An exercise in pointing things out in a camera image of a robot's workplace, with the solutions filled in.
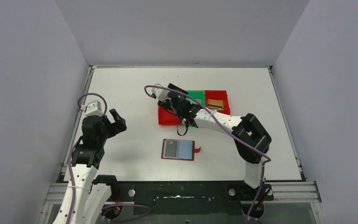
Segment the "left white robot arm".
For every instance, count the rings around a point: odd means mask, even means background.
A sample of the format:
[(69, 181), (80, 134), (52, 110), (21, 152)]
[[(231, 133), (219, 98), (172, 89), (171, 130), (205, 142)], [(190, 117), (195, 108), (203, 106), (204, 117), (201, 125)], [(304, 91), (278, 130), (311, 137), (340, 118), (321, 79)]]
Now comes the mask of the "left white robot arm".
[(55, 224), (93, 224), (107, 201), (122, 196), (115, 175), (98, 175), (107, 139), (126, 131), (125, 119), (111, 109), (106, 115), (88, 115), (82, 121), (82, 136), (71, 149), (69, 182)]

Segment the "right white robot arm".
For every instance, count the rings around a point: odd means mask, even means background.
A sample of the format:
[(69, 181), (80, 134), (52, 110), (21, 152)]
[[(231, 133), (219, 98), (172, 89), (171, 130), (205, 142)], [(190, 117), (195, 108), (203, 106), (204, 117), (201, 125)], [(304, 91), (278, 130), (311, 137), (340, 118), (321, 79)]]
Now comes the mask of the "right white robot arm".
[(172, 111), (186, 127), (209, 129), (233, 138), (240, 157), (245, 161), (244, 195), (256, 199), (262, 193), (260, 184), (264, 165), (271, 160), (266, 153), (272, 138), (255, 115), (233, 116), (208, 109), (173, 84), (168, 87), (151, 86), (150, 97), (158, 100), (158, 106)]

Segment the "gold VIP card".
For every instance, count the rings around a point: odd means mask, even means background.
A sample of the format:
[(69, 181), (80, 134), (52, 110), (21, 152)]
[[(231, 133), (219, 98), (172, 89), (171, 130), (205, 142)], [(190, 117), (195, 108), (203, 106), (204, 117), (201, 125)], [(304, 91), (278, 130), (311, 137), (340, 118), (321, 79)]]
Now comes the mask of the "gold VIP card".
[(208, 105), (223, 105), (224, 106), (224, 101), (223, 100), (208, 99), (207, 104)]

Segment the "red leather card holder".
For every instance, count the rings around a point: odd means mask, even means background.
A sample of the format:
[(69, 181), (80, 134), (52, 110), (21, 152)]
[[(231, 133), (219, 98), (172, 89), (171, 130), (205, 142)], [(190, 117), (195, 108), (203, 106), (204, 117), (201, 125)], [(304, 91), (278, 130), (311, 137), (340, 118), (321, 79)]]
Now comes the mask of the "red leather card holder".
[(176, 158), (164, 157), (165, 141), (170, 139), (163, 139), (161, 159), (168, 160), (181, 160), (181, 161), (193, 161), (195, 155), (201, 151), (201, 147), (195, 147), (195, 141), (193, 140), (177, 140), (177, 156)]

